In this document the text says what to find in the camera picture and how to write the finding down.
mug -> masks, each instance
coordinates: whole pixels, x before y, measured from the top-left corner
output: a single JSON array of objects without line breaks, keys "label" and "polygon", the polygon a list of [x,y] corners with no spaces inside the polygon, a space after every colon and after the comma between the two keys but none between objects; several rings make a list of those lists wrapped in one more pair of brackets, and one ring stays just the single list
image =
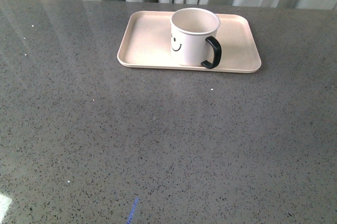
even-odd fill
[{"label": "mug", "polygon": [[[180,65],[212,69],[221,60],[221,45],[216,40],[220,19],[202,8],[183,8],[171,19],[171,56]],[[213,49],[212,63],[207,61]]]}]

tray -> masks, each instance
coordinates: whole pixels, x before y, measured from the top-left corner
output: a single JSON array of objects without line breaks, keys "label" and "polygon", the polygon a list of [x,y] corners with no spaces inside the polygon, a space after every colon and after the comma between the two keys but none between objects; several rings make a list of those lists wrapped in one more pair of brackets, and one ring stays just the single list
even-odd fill
[{"label": "tray", "polygon": [[222,47],[220,64],[213,69],[179,65],[171,58],[172,14],[173,12],[155,11],[134,13],[117,53],[119,62],[133,68],[227,73],[253,73],[261,67],[261,59],[248,21],[239,15],[226,14],[217,14],[221,21],[216,34]]}]

black mug handle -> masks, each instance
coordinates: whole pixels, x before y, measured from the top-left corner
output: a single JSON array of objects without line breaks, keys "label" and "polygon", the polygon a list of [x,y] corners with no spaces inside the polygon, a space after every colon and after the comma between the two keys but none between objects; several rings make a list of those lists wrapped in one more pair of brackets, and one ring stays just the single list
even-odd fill
[{"label": "black mug handle", "polygon": [[218,66],[220,63],[221,53],[222,53],[221,45],[213,36],[209,36],[205,40],[212,46],[213,51],[214,51],[214,58],[213,58],[212,63],[205,60],[204,62],[201,62],[201,65],[206,67],[207,69],[213,69],[214,67]]}]

mug rim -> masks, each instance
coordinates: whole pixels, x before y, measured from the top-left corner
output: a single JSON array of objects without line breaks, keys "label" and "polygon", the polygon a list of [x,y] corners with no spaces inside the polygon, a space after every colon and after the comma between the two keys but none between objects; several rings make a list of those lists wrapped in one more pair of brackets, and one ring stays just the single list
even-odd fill
[{"label": "mug rim", "polygon": [[[184,30],[184,29],[181,29],[179,27],[177,27],[173,21],[172,21],[172,18],[173,16],[178,13],[178,12],[182,12],[182,11],[186,11],[186,10],[197,10],[197,11],[203,11],[203,12],[206,12],[208,14],[211,14],[213,17],[215,17],[216,21],[217,21],[217,26],[215,29],[211,30],[211,31],[207,31],[207,32],[191,32],[191,31],[187,31],[187,30]],[[216,31],[220,25],[221,25],[221,22],[220,22],[220,19],[219,17],[214,14],[212,11],[209,11],[207,9],[203,9],[203,8],[198,8],[198,7],[187,7],[187,8],[181,8],[179,10],[177,10],[176,12],[173,13],[173,15],[171,16],[170,18],[170,22],[171,22],[171,25],[174,26],[177,30],[179,30],[180,32],[182,33],[185,33],[185,34],[189,34],[189,35],[197,35],[197,36],[202,36],[202,35],[207,35],[207,34],[211,34],[213,33],[214,31]]]}]

table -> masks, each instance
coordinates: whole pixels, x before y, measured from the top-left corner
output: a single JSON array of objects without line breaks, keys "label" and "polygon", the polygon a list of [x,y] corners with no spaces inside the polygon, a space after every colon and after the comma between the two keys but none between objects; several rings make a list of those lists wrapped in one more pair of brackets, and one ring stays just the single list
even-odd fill
[{"label": "table", "polygon": [[337,12],[199,6],[248,20],[253,74],[118,62],[131,14],[183,7],[0,0],[3,223],[126,223],[137,200],[132,223],[337,220]]}]

